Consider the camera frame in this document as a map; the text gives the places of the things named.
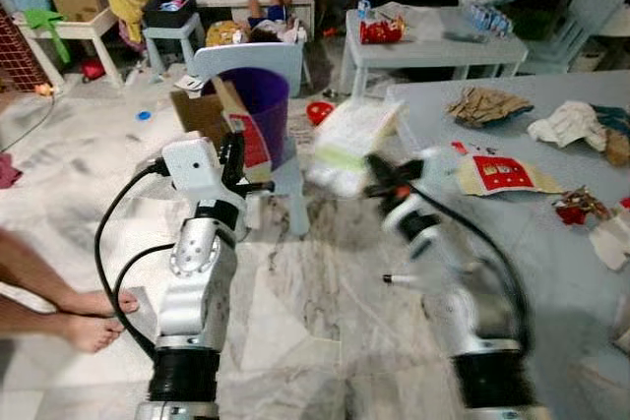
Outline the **purple plastic rubbish bin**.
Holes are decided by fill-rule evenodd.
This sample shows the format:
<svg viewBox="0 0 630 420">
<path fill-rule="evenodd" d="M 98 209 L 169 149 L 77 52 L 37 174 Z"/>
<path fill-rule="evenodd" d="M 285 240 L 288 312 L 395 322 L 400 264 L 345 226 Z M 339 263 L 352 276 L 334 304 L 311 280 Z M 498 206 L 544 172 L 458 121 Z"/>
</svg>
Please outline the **purple plastic rubbish bin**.
<svg viewBox="0 0 630 420">
<path fill-rule="evenodd" d="M 271 168 L 284 163 L 284 136 L 288 110 L 287 79 L 261 68 L 237 68 L 223 71 L 218 78 L 232 83 L 246 110 L 260 125 L 270 157 Z"/>
</svg>

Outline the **red white paper carton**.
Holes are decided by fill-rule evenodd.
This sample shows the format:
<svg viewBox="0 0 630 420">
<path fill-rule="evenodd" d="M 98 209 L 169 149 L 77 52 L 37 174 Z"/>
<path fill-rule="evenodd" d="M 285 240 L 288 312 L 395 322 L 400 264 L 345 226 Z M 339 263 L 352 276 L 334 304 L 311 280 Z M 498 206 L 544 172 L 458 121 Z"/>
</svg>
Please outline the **red white paper carton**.
<svg viewBox="0 0 630 420">
<path fill-rule="evenodd" d="M 229 80 L 215 77 L 212 84 L 220 101 L 226 130 L 244 138 L 244 178 L 251 183 L 272 181 L 272 164 L 265 137 L 246 108 L 242 95 Z"/>
</svg>

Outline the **brown cardboard piece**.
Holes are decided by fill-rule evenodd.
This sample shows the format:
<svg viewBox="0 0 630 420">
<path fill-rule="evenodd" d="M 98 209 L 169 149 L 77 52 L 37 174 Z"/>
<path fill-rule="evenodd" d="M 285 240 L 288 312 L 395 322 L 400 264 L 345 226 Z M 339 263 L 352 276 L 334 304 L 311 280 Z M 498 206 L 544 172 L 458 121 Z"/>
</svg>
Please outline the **brown cardboard piece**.
<svg viewBox="0 0 630 420">
<path fill-rule="evenodd" d="M 216 149 L 220 149 L 223 137 L 230 129 L 223 118 L 223 105 L 216 89 L 212 86 L 203 87 L 197 99 L 192 99 L 186 90 L 176 89 L 169 97 L 184 131 L 199 132 L 211 140 Z"/>
</svg>

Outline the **pale blue plastic chair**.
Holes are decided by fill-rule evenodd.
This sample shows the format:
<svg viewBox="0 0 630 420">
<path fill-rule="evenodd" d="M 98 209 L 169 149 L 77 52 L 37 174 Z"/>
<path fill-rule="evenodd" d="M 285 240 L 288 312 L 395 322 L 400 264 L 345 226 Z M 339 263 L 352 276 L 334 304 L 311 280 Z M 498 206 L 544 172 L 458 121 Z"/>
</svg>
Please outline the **pale blue plastic chair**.
<svg viewBox="0 0 630 420">
<path fill-rule="evenodd" d="M 548 39 L 527 41 L 527 59 L 518 73 L 531 75 L 566 74 L 587 39 L 599 33 L 625 0 L 571 0 L 561 16 L 562 23 Z"/>
<path fill-rule="evenodd" d="M 297 43 L 262 42 L 242 43 L 201 48 L 195 52 L 186 75 L 198 82 L 207 82 L 217 74 L 239 68 L 255 68 L 279 75 L 286 82 L 286 96 L 279 101 L 279 131 L 283 140 L 283 154 L 272 162 L 279 172 L 276 195 L 286 199 L 289 234 L 303 236 L 309 231 L 310 219 L 303 196 L 303 178 L 300 171 L 296 141 L 288 132 L 288 100 L 297 96 L 305 77 L 302 46 Z"/>
</svg>

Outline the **red white flat paper packet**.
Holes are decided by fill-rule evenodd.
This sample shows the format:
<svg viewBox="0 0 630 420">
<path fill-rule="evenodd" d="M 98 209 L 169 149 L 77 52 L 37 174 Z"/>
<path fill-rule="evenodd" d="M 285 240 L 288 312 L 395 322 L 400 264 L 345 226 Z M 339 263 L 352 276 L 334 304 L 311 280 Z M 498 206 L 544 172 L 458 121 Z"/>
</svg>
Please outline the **red white flat paper packet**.
<svg viewBox="0 0 630 420">
<path fill-rule="evenodd" d="M 563 192 L 550 174 L 514 156 L 477 153 L 463 142 L 451 142 L 451 147 L 460 157 L 455 176 L 465 195 L 485 197 L 510 191 Z"/>
</svg>

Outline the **pale blue stool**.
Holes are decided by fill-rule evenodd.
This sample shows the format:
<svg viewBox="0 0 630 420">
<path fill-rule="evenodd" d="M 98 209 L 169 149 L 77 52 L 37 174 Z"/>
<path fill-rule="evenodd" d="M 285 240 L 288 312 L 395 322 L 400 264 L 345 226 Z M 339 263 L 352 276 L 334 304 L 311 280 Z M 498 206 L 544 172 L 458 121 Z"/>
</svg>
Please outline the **pale blue stool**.
<svg viewBox="0 0 630 420">
<path fill-rule="evenodd" d="M 192 60 L 195 55 L 195 47 L 203 45 L 206 38 L 206 30 L 204 30 L 201 15 L 193 14 L 185 21 L 180 28 L 158 28 L 158 26 L 145 26 L 141 32 L 144 35 L 146 43 L 146 52 L 148 52 L 149 62 L 152 65 L 155 74 L 166 73 L 166 66 L 163 65 L 160 52 L 158 52 L 157 39 L 177 39 L 180 43 L 181 54 L 186 68 L 192 68 Z"/>
</svg>

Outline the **pale blue plastic table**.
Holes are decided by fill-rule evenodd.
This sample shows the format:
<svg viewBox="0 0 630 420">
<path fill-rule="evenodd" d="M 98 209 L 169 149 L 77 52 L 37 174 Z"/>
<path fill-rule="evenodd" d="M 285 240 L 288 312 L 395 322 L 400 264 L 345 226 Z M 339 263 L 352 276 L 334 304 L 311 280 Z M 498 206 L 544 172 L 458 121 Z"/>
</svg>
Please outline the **pale blue plastic table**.
<svg viewBox="0 0 630 420">
<path fill-rule="evenodd" d="M 360 41 L 360 17 L 354 10 L 344 14 L 342 65 L 330 86 L 334 91 L 360 96 L 366 87 L 366 74 L 372 69 L 455 68 L 453 78 L 468 77 L 472 66 L 489 66 L 500 77 L 513 77 L 528 57 L 528 48 L 514 36 L 491 38 L 486 42 L 463 42 L 442 37 L 444 25 L 438 8 L 427 12 L 410 10 L 404 39 L 388 45 L 364 45 Z"/>
</svg>

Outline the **red snack bag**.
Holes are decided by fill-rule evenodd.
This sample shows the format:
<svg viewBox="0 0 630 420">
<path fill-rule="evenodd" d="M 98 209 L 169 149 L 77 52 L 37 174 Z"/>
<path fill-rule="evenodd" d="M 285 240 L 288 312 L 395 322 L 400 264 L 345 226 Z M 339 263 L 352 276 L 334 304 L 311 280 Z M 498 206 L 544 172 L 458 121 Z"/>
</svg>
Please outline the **red snack bag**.
<svg viewBox="0 0 630 420">
<path fill-rule="evenodd" d="M 402 17 L 384 17 L 383 20 L 361 20 L 359 41 L 361 45 L 392 45 L 404 38 L 407 25 Z"/>
</svg>

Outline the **child in blue shorts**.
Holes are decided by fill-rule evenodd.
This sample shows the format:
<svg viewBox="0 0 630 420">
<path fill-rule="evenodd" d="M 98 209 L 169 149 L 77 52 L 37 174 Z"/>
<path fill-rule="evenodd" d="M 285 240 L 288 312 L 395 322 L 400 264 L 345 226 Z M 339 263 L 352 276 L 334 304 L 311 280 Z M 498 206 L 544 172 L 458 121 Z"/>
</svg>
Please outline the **child in blue shorts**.
<svg viewBox="0 0 630 420">
<path fill-rule="evenodd" d="M 300 21 L 288 13 L 289 1 L 247 0 L 248 17 L 243 23 L 220 21 L 207 29 L 204 46 L 243 45 L 258 42 L 306 42 L 309 33 Z"/>
</svg>

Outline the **white crumpled tissue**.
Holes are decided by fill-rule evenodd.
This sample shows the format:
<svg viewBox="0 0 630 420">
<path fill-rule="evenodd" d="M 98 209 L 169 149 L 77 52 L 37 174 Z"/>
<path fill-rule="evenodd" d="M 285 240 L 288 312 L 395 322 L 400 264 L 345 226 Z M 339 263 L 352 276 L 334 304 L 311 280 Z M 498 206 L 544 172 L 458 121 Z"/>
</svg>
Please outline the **white crumpled tissue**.
<svg viewBox="0 0 630 420">
<path fill-rule="evenodd" d="M 559 149 L 577 140 L 585 140 L 597 151 L 607 145 L 604 127 L 588 102 L 564 101 L 548 118 L 528 125 L 527 132 L 533 140 L 554 143 Z"/>
</svg>

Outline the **pack of small bottles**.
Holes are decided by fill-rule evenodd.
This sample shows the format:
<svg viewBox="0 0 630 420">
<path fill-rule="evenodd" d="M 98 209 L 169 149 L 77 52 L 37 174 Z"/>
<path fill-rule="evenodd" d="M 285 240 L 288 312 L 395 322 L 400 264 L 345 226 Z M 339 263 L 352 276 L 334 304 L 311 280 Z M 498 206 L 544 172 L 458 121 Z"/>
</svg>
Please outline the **pack of small bottles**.
<svg viewBox="0 0 630 420">
<path fill-rule="evenodd" d="M 492 36 L 505 37 L 513 32 L 513 21 L 491 5 L 463 5 L 461 11 L 476 30 Z"/>
</svg>

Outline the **small white table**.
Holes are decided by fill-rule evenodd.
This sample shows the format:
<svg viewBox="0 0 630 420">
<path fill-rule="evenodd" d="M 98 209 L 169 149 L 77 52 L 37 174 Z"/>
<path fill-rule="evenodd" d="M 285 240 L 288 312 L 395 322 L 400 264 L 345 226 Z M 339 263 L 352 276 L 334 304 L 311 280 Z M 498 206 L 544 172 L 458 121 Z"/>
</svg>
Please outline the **small white table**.
<svg viewBox="0 0 630 420">
<path fill-rule="evenodd" d="M 47 83 L 55 89 L 63 88 L 66 80 L 55 68 L 53 61 L 46 55 L 44 48 L 39 45 L 41 39 L 89 39 L 100 62 L 102 62 L 109 83 L 116 90 L 123 88 L 123 78 L 120 71 L 114 65 L 114 61 L 103 42 L 103 35 L 112 28 L 116 28 L 117 25 L 117 17 L 109 8 L 104 8 L 93 19 L 85 23 L 57 23 L 53 30 L 33 30 L 23 14 L 15 14 L 13 20 L 23 38 L 26 39 L 32 54 L 36 57 L 37 64 L 40 65 L 45 77 L 48 78 Z"/>
</svg>

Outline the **red crumpled wrapper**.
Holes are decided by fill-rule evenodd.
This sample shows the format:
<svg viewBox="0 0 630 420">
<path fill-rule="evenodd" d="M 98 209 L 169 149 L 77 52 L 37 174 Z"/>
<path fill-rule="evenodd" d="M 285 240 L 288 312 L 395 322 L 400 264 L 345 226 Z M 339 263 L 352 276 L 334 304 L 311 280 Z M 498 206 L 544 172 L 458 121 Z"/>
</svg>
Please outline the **red crumpled wrapper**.
<svg viewBox="0 0 630 420">
<path fill-rule="evenodd" d="M 602 201 L 596 199 L 586 186 L 564 191 L 554 201 L 552 208 L 566 226 L 586 225 L 589 216 L 603 222 L 617 215 L 616 209 L 608 208 Z"/>
</svg>

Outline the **person's bare legs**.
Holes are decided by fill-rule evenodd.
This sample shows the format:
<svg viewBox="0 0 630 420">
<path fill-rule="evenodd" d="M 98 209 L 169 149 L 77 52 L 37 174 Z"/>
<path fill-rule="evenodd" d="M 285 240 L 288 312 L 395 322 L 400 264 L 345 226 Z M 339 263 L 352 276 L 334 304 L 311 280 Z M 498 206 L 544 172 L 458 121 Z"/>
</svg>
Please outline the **person's bare legs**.
<svg viewBox="0 0 630 420">
<path fill-rule="evenodd" d="M 112 302 L 103 290 L 73 289 L 31 245 L 5 228 L 0 228 L 0 282 L 30 291 L 54 306 L 53 312 L 40 313 L 0 295 L 0 338 L 49 335 L 78 352 L 94 354 L 125 331 L 117 313 L 139 309 L 138 298 L 129 290 L 118 291 L 117 302 Z"/>
</svg>

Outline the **green plastic toy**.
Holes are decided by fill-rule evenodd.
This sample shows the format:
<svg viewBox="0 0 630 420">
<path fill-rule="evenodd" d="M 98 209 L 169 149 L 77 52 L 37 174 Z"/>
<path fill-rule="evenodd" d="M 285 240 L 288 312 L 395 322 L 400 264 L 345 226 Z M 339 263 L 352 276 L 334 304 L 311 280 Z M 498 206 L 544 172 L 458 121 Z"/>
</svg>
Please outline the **green plastic toy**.
<svg viewBox="0 0 630 420">
<path fill-rule="evenodd" d="M 69 60 L 71 60 L 71 55 L 69 55 L 66 43 L 64 43 L 57 30 L 57 25 L 66 20 L 66 17 L 58 14 L 58 12 L 40 10 L 40 8 L 29 8 L 25 10 L 23 17 L 24 20 L 26 20 L 28 28 L 32 30 L 46 30 L 46 32 L 50 34 L 51 41 L 53 41 L 55 51 L 57 51 L 60 61 L 69 62 Z"/>
</svg>

